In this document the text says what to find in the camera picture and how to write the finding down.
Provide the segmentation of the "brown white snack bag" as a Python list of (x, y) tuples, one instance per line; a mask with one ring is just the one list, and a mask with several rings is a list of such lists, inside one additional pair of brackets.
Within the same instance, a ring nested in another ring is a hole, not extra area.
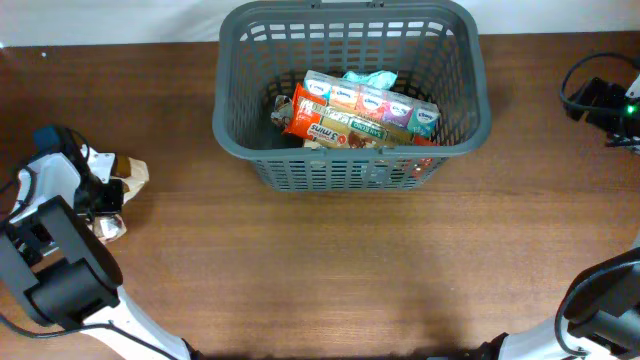
[[(144, 161), (126, 156), (115, 155), (115, 160), (118, 164), (112, 169), (111, 179), (123, 181), (123, 204), (126, 205), (148, 183), (148, 167)], [(89, 228), (103, 244), (113, 242), (127, 232), (120, 214), (98, 216)]]

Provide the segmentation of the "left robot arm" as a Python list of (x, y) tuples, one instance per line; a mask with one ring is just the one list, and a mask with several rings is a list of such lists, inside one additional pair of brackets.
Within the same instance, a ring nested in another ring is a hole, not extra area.
[(200, 359), (127, 294), (107, 243), (123, 236), (123, 206), (149, 180), (145, 162), (98, 152), (59, 125), (33, 134), (36, 153), (17, 166), (13, 208), (1, 221), (1, 280), (43, 332), (3, 318), (27, 338), (88, 335), (124, 359)]

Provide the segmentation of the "light teal wipes packet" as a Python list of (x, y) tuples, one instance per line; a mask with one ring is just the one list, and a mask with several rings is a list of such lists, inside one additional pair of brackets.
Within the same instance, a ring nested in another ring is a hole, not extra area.
[(343, 75), (343, 79), (360, 84), (373, 87), (380, 90), (390, 90), (398, 75), (391, 71), (381, 70), (373, 73), (356, 73), (348, 71)]

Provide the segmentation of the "beige brown snack bag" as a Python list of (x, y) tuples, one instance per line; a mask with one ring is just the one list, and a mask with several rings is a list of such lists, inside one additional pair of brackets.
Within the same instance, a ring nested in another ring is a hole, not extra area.
[(275, 98), (274, 108), (270, 115), (271, 122), (287, 133), (294, 129), (296, 120), (295, 102), (286, 95), (278, 95)]

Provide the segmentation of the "white tissue multipack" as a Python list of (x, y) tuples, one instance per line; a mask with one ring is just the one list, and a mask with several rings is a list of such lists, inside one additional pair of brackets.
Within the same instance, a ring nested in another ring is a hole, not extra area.
[(436, 104), (308, 70), (303, 86), (330, 105), (383, 125), (430, 137), (441, 113)]

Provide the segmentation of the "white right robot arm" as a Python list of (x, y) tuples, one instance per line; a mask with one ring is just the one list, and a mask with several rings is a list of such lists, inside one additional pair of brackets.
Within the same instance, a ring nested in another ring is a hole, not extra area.
[[(625, 88), (594, 77), (563, 99), (567, 115), (605, 131), (606, 145), (639, 152), (639, 82)], [(556, 314), (503, 333), (465, 359), (634, 359), (639, 356), (639, 243), (582, 271)]]

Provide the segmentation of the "orange spaghetti packet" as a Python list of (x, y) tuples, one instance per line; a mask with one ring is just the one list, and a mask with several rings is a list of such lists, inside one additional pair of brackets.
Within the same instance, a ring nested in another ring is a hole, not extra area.
[(395, 125), (375, 121), (338, 109), (313, 95), (301, 84), (292, 99), (293, 116), (283, 133), (332, 149), (380, 149), (397, 146), (435, 146), (428, 138)]

